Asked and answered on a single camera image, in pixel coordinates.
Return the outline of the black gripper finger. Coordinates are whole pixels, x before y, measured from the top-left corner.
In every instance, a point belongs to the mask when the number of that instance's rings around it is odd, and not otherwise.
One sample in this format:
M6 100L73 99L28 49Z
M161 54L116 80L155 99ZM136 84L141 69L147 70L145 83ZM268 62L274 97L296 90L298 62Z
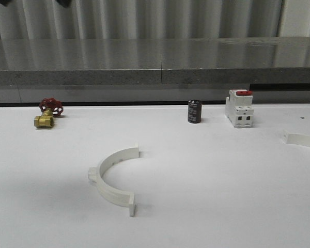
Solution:
M64 8L69 8L72 0L56 0L56 2Z
M0 0L0 4L3 6L8 6L8 4L11 2L11 0Z

